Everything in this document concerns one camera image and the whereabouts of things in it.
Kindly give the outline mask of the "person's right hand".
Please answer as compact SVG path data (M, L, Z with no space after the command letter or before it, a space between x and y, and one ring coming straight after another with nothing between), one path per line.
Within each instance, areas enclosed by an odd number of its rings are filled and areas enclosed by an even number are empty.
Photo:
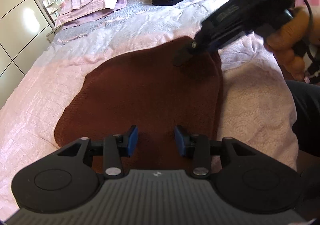
M272 52L277 62L298 81L304 79L305 63L301 57L295 55L293 45L307 36L312 44L319 46L319 6L313 6L311 10L313 27L310 33L307 33L308 9L298 7L295 9L294 18L264 41L265 48Z

